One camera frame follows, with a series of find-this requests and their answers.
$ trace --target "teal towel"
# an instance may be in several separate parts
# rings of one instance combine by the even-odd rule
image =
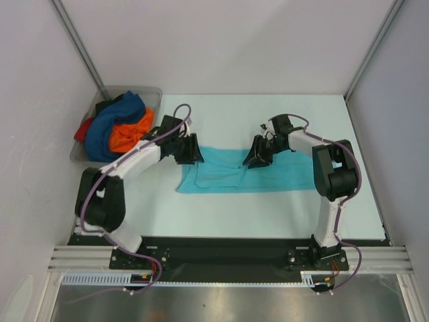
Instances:
[[[182,166],[179,193],[272,193],[313,190],[312,159],[301,152],[276,154],[265,168],[243,166],[249,150],[200,147],[204,163]]]

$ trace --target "gray wall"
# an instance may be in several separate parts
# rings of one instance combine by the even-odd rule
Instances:
[[[34,312],[54,245],[71,230],[81,169],[68,155],[95,86],[48,0],[6,0],[0,10],[2,321],[27,275]]]
[[[429,1],[408,1],[350,108],[387,228],[429,299]]]

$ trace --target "purple cable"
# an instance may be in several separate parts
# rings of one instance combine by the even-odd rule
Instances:
[[[336,212],[336,216],[335,216],[335,225],[334,225],[334,235],[335,235],[335,239],[338,241],[338,243],[340,243],[341,245],[343,245],[343,246],[345,246],[345,247],[352,247],[352,248],[354,248],[355,250],[356,250],[356,252],[358,253],[358,255],[359,255],[359,260],[358,260],[358,262],[357,262],[357,265],[356,265],[356,268],[355,268],[355,270],[353,271],[353,273],[349,276],[349,278],[348,279],[346,279],[345,280],[345,282],[343,282],[342,284],[340,284],[340,285],[338,285],[337,287],[335,287],[334,289],[336,290],[336,289],[339,289],[339,288],[341,288],[341,287],[343,287],[344,285],[346,285],[346,283],[348,283],[353,277],[355,277],[356,276],[356,274],[357,274],[357,272],[359,271],[359,269],[360,269],[360,267],[361,267],[361,264],[362,264],[362,252],[361,252],[361,250],[359,249],[359,247],[357,247],[356,245],[353,245],[353,244],[349,244],[349,243],[346,243],[345,241],[342,241],[339,237],[338,237],[338,230],[339,230],[339,222],[340,222],[340,218],[341,218],[341,207],[347,202],[347,201],[349,201],[349,200],[351,200],[352,198],[354,198],[357,194],[358,194],[358,192],[361,190],[361,187],[362,187],[362,172],[361,172],[361,167],[359,166],[359,163],[357,162],[357,159],[356,159],[356,157],[355,157],[355,155],[352,153],[352,151],[350,151],[348,148],[346,148],[344,145],[342,145],[341,143],[338,143],[338,142],[335,142],[335,141],[331,141],[331,140],[327,140],[327,139],[324,139],[324,138],[322,138],[322,137],[320,137],[320,136],[317,136],[317,135],[315,135],[315,134],[312,134],[312,133],[309,133],[309,132],[307,132],[307,128],[308,128],[308,126],[310,125],[310,122],[306,119],[306,118],[304,118],[304,117],[302,117],[302,116],[299,116],[299,115],[296,115],[296,114],[286,114],[286,115],[288,115],[288,116],[292,116],[292,117],[296,117],[296,118],[298,118],[298,119],[301,119],[302,121],[304,121],[304,122],[306,122],[306,125],[304,126],[304,134],[305,135],[307,135],[307,136],[309,136],[310,138],[313,138],[313,139],[316,139],[316,140],[319,140],[319,141],[321,141],[321,142],[326,142],[326,143],[330,143],[330,144],[334,144],[334,145],[336,145],[336,146],[338,146],[340,149],[342,149],[343,151],[345,151],[349,156],[350,156],[350,158],[353,160],[353,163],[355,164],[355,166],[356,166],[356,172],[357,172],[357,187],[356,187],[356,190],[355,190],[355,192],[354,193],[352,193],[350,196],[348,196],[347,198],[345,198],[345,199],[343,199],[340,203],[339,203],[339,208],[338,208],[338,211]]]
[[[82,227],[82,230],[85,232],[88,232],[88,230],[86,230],[85,228],[85,213],[86,213],[86,208],[88,207],[88,204],[91,200],[91,198],[93,197],[93,195],[95,194],[95,191],[97,190],[97,188],[99,187],[99,185],[102,183],[102,181],[109,175],[109,173],[111,173],[112,171],[114,171],[114,169],[116,169],[116,167],[120,166],[122,163],[126,162],[128,159],[130,159],[130,157],[132,157],[133,155],[135,155],[136,153],[140,152],[141,150],[143,150],[144,148],[148,147],[150,144],[153,144],[155,142],[157,142],[160,139],[163,139],[171,134],[173,134],[175,131],[177,131],[178,129],[180,129],[182,127],[182,125],[184,125],[190,117],[192,108],[189,104],[180,104],[179,106],[177,106],[177,108],[175,108],[173,116],[176,116],[177,111],[179,110],[179,108],[186,106],[188,108],[188,114],[187,116],[177,125],[175,126],[173,129],[171,129],[170,131],[150,140],[149,142],[146,142],[144,145],[140,146],[139,148],[135,148],[134,150],[130,151],[128,154],[126,154],[126,156],[124,156],[122,159],[120,159],[120,161],[116,162],[116,164],[112,165],[110,168],[108,168],[106,170],[106,172],[104,172],[103,174],[101,174],[100,178],[94,183],[93,187],[91,188],[91,190],[89,190],[88,196],[86,196],[86,199],[83,203],[82,206],[82,210],[80,212],[80,225]],[[130,252],[129,250],[126,250],[125,248],[122,248],[120,245],[118,245],[114,240],[112,240],[109,236],[105,235],[105,232],[102,230],[98,230],[98,231],[90,231],[91,233],[94,232],[98,232],[98,233],[102,233],[104,235],[104,237],[106,238],[106,240],[111,243],[114,247],[116,247],[117,249],[121,250],[122,252],[130,255],[130,256],[134,256],[134,257],[138,257],[138,258],[143,258],[145,260],[151,260],[153,262],[156,263],[156,265],[158,266],[158,268],[160,269],[160,271],[158,272],[157,276],[146,286],[144,286],[143,288],[136,290],[136,291],[132,291],[132,294],[139,294],[144,292],[147,288],[149,288],[150,286],[152,286],[153,284],[155,284],[161,277],[162,274],[162,265],[161,263],[153,257],[150,256],[146,256],[146,255],[142,255],[142,254],[136,254],[133,252]],[[88,294],[86,296],[80,297],[78,299],[74,299],[71,301],[66,301],[66,304],[73,304],[73,303],[77,303],[83,300],[87,300],[91,297],[95,297],[97,295],[106,293],[106,292],[111,292],[113,290],[123,290],[123,288],[106,288],[104,290],[100,290],[98,292],[94,292],[92,294]]]

